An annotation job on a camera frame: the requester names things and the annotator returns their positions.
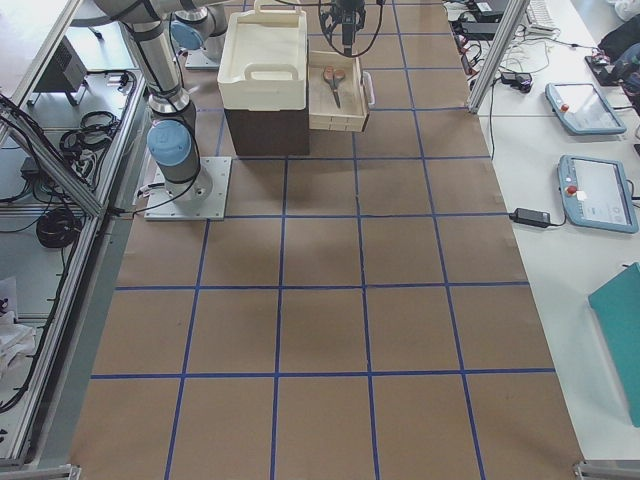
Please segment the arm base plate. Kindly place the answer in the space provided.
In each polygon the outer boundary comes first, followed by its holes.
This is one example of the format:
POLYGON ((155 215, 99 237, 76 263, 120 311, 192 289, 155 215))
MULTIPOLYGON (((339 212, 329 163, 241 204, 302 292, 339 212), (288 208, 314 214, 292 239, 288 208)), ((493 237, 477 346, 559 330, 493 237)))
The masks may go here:
POLYGON ((156 221, 223 220, 231 166, 231 157, 202 157, 195 183, 180 198, 178 195, 188 183, 166 185, 164 175, 156 166, 153 182, 161 186, 150 190, 144 217, 156 221))
POLYGON ((185 67, 188 70, 218 70, 221 56, 221 51, 190 50, 186 57, 185 67))

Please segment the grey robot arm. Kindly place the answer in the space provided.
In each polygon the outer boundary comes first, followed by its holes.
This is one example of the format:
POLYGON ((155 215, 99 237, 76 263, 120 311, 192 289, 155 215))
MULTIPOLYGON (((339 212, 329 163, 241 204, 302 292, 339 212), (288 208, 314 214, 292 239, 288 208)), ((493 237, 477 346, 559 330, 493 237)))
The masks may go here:
POLYGON ((220 1, 99 1, 97 7, 118 22, 130 55, 147 82, 149 107, 157 123, 149 140, 166 129, 189 141, 186 150, 166 147, 152 155, 166 180, 175 185, 199 178, 196 110, 175 59, 172 26, 205 40, 225 36, 217 75, 229 130, 238 155, 307 155, 310 152, 307 80, 307 18, 300 5, 281 1, 276 9, 258 1, 253 10, 231 18, 220 1))
POLYGON ((170 21, 172 38, 184 49, 201 51, 219 62, 227 32, 227 16, 221 4, 181 10, 170 21))

